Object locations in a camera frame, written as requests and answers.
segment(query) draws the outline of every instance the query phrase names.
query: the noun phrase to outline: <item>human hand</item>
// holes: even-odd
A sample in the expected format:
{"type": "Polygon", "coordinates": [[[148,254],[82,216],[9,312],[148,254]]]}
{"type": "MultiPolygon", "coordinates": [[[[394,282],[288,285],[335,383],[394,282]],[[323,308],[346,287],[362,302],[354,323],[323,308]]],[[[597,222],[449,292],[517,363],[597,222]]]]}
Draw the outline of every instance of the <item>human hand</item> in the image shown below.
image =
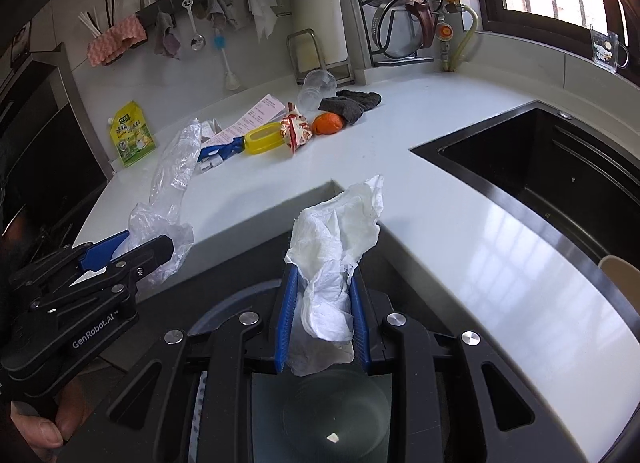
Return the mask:
{"type": "Polygon", "coordinates": [[[77,379],[60,391],[55,423],[37,416],[24,416],[11,404],[11,419],[15,426],[33,451],[46,462],[56,460],[51,449],[62,447],[90,413],[77,379]]]}

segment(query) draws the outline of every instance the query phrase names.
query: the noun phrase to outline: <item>yellow seasoning packet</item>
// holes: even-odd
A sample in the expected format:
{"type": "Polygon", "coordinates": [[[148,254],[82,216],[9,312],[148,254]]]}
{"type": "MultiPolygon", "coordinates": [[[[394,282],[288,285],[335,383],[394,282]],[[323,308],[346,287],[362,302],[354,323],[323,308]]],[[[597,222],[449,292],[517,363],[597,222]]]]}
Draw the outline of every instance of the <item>yellow seasoning packet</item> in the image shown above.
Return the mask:
{"type": "Polygon", "coordinates": [[[110,119],[110,124],[111,139],[125,167],[134,164],[156,148],[142,109],[133,100],[110,119]]]}

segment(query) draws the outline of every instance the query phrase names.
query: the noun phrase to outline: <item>cutting board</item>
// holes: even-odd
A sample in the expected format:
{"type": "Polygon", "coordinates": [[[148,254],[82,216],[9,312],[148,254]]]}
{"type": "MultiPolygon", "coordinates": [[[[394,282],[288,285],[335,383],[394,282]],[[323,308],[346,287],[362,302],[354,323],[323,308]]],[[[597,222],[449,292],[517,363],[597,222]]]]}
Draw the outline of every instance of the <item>cutting board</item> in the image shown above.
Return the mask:
{"type": "MultiPolygon", "coordinates": [[[[340,0],[291,0],[294,31],[311,28],[315,33],[327,64],[347,59],[340,0]]],[[[300,71],[319,66],[313,41],[309,36],[295,40],[300,71]]]]}

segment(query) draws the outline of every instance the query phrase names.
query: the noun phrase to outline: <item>silver screw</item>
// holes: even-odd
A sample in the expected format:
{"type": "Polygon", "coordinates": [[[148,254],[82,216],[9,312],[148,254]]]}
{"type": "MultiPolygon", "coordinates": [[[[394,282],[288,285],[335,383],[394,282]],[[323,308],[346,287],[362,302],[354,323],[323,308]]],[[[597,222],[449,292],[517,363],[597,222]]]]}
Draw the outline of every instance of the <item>silver screw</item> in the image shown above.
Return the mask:
{"type": "Polygon", "coordinates": [[[164,341],[167,344],[180,344],[183,338],[184,335],[179,329],[172,329],[164,334],[164,341]]]}
{"type": "Polygon", "coordinates": [[[465,331],[462,335],[462,342],[469,346],[477,346],[480,344],[480,335],[474,331],[465,331]]]}
{"type": "Polygon", "coordinates": [[[254,311],[246,311],[238,317],[238,320],[240,321],[240,324],[251,326],[260,320],[260,315],[254,311]]]}
{"type": "Polygon", "coordinates": [[[406,324],[406,317],[402,313],[389,313],[386,316],[386,321],[391,326],[404,326],[406,324]]]}

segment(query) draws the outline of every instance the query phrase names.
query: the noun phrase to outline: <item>yellow hose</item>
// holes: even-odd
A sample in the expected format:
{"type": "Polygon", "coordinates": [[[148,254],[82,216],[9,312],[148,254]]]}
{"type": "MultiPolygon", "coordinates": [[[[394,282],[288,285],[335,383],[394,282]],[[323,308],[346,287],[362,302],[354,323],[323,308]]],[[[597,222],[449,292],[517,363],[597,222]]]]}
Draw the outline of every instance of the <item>yellow hose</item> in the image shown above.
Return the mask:
{"type": "Polygon", "coordinates": [[[460,42],[460,45],[458,46],[455,53],[453,54],[453,57],[451,58],[451,62],[449,63],[449,71],[456,71],[456,68],[458,67],[458,63],[460,62],[460,58],[462,56],[462,52],[464,51],[466,46],[469,44],[471,37],[474,36],[474,33],[478,29],[478,14],[476,14],[476,11],[473,10],[473,8],[471,8],[470,6],[466,6],[466,5],[460,5],[460,8],[462,8],[463,12],[469,12],[474,22],[471,24],[471,28],[466,33],[465,38],[462,39],[462,42],[460,42]]]}

